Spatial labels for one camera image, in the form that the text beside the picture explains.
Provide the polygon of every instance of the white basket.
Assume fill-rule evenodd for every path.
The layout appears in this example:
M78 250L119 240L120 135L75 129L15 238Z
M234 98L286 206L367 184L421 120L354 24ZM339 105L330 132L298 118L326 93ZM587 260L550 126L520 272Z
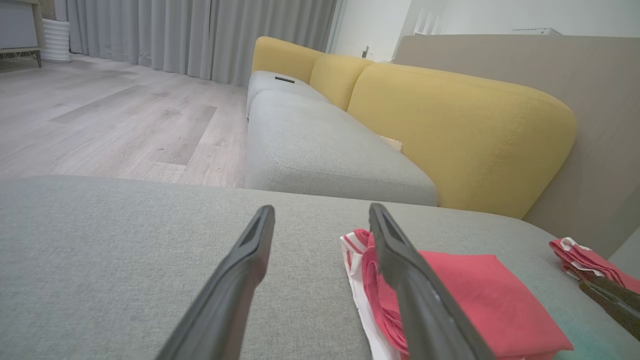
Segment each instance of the white basket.
M44 38L47 42L44 50L40 51L42 59L52 63L71 62L68 21L42 19L42 22L44 24Z

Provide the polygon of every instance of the floor plank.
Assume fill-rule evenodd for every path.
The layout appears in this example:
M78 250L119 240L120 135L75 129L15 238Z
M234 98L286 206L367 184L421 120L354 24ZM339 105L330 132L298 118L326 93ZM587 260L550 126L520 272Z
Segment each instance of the floor plank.
M110 60L0 74L0 179L242 186L246 89Z

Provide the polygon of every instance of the folded red cloth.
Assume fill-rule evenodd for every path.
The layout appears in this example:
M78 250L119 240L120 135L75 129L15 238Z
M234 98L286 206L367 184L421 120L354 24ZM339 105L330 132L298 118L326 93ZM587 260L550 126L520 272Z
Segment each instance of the folded red cloth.
M362 278L374 319L389 343L407 354L396 293L378 273L373 236L356 232L369 238ZM560 350L573 350L545 308L496 256L420 254L499 359L551 360Z
M549 246L562 259L564 271L581 279L588 278L586 272L604 276L631 291L640 293L640 280L625 274L616 265L608 262L588 247L579 245L573 239L556 239L550 242Z

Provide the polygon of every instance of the curtain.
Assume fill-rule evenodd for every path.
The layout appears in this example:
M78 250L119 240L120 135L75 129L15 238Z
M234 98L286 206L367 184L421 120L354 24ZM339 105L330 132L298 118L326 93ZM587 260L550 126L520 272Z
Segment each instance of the curtain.
M246 86L262 35L324 51L336 0L67 0L72 53Z

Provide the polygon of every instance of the gray sofa seat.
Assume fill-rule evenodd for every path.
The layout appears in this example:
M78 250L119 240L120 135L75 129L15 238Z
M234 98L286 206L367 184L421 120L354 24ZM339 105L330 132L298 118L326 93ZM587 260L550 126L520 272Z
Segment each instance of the gray sofa seat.
M327 102L267 90L253 100L245 186L437 206L430 178Z
M369 201L90 177L0 182L0 357L153 359L261 205L276 224L242 359L370 359L338 237ZM560 271L554 237L513 218L385 204L418 249L496 254L576 350L637 359L640 342Z
M284 79L290 79L295 81L295 83L290 83L288 81L282 81L276 79L276 76ZM251 111L251 104L253 99L259 93L265 90L277 90L282 92L290 92L292 94L298 94L304 97L308 97L309 99L315 99L318 101L329 102L322 94L312 88L306 82L296 79L292 76L286 76L282 74L278 74L277 72L271 71L263 71L258 70L254 71L249 78L249 85L247 96L246 96L246 116L249 117L249 112Z

